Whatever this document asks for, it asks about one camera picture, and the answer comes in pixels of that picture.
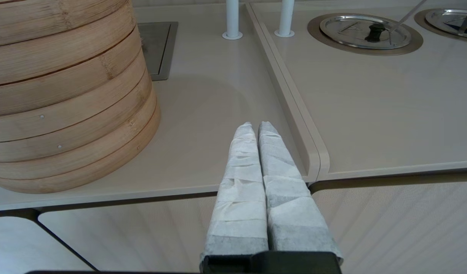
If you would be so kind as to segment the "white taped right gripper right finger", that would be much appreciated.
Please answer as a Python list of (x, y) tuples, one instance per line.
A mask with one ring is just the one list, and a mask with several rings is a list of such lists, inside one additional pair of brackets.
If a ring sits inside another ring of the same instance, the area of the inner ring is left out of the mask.
[(274, 251), (333, 253), (338, 263), (342, 263), (342, 253), (307, 184), (281, 135), (268, 121), (259, 125), (258, 149), (270, 248)]

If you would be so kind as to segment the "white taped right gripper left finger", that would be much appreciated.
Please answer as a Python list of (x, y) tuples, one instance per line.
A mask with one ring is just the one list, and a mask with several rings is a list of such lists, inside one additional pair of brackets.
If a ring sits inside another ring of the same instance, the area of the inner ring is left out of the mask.
[(268, 251), (265, 187), (256, 134), (240, 125), (216, 196), (202, 257)]

